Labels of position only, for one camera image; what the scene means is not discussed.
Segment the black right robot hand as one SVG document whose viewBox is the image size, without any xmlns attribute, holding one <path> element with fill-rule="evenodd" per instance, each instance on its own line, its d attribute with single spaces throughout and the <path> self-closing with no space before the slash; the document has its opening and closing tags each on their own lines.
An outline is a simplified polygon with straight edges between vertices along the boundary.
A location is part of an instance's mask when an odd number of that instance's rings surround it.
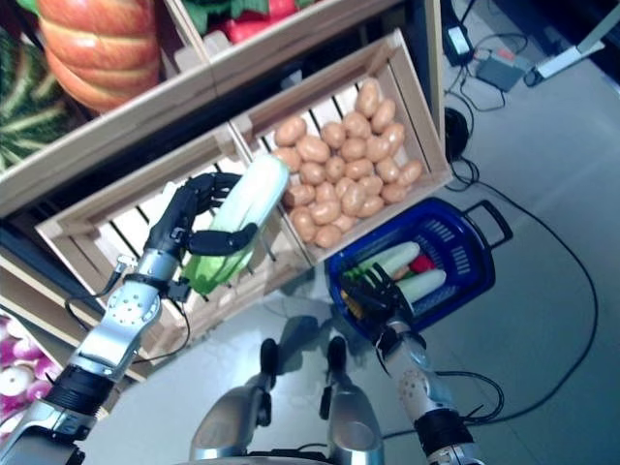
<svg viewBox="0 0 620 465">
<path fill-rule="evenodd" d="M 391 321 L 404 323 L 409 328 L 414 326 L 409 301 L 377 263 L 357 276 L 341 274 L 338 284 L 346 315 L 369 341 L 376 342 Z"/>
</svg>

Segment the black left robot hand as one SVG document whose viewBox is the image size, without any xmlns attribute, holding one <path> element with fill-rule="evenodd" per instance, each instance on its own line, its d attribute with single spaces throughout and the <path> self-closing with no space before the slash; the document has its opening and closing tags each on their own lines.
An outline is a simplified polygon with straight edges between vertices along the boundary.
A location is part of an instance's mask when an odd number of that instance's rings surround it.
<svg viewBox="0 0 620 465">
<path fill-rule="evenodd" d="M 195 219 L 212 207 L 220 207 L 239 174 L 210 172 L 190 178 L 174 192 L 160 220 L 150 229 L 146 249 L 169 254 L 181 262 L 184 254 L 226 257 L 248 246 L 258 232 L 254 223 L 233 232 L 193 231 Z"/>
</svg>

